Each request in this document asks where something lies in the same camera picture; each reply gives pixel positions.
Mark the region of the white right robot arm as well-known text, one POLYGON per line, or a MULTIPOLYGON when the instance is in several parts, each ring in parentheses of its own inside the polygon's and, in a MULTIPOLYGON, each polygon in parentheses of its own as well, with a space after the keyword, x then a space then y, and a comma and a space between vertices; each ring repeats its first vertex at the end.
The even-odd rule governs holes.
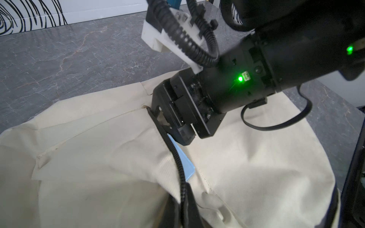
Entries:
POLYGON ((151 116, 163 116, 159 128, 181 145, 217 131, 226 113, 253 109, 284 89, 339 71, 348 81, 365 69, 364 1, 221 1, 221 15, 233 30, 246 32, 240 43, 220 54, 205 8, 188 1, 192 18, 208 50, 179 24, 167 1, 149 1, 156 20, 181 51, 202 66, 164 80, 153 91, 151 116))

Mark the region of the cream canvas backpack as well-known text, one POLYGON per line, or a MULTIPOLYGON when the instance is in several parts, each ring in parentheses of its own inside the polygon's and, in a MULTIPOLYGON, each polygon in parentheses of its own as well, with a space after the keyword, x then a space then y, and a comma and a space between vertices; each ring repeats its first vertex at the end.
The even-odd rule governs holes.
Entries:
MULTIPOLYGON (((147 112, 166 73, 59 101, 1 134, 1 227, 156 228, 180 200, 172 153, 147 112)), ((182 147, 206 226, 313 228, 339 220, 329 159, 307 121, 261 132, 241 109, 182 147)))

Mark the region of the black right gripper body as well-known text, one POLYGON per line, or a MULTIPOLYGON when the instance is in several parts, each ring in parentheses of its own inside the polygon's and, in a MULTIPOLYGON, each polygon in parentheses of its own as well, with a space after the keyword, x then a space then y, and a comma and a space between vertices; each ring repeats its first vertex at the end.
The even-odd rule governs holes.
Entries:
POLYGON ((151 110, 154 117, 162 114, 164 130, 183 146, 191 144, 196 135, 201 139, 214 136, 226 116, 214 109, 190 68, 175 73, 153 90, 151 110))

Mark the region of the light blue pencil sharpener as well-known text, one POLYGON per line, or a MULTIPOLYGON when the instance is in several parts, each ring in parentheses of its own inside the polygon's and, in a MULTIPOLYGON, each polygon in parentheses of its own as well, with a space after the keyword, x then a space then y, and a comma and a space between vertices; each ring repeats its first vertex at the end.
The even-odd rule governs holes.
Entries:
POLYGON ((185 152, 182 150, 179 143, 177 143, 173 137, 169 134, 167 134, 173 143, 175 149, 177 150, 177 153, 179 155, 180 161, 182 163, 182 168, 185 175, 185 180, 188 181, 195 173, 195 166, 191 162, 191 160, 186 156, 185 152))

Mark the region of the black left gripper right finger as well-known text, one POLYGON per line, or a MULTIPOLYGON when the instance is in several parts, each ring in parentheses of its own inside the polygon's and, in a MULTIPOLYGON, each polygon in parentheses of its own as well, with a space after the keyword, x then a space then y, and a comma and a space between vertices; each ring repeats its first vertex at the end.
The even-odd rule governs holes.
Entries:
POLYGON ((184 184, 182 201, 183 228, 210 228, 210 225, 201 217, 193 190, 189 183, 184 184))

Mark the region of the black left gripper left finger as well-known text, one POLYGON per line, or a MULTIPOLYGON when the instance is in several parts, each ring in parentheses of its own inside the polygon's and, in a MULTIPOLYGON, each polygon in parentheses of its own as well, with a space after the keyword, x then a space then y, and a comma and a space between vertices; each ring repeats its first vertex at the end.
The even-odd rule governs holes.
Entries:
POLYGON ((164 207, 159 227, 180 228, 181 227, 180 214, 181 214, 180 204, 176 201, 176 199, 172 195, 170 195, 164 207))

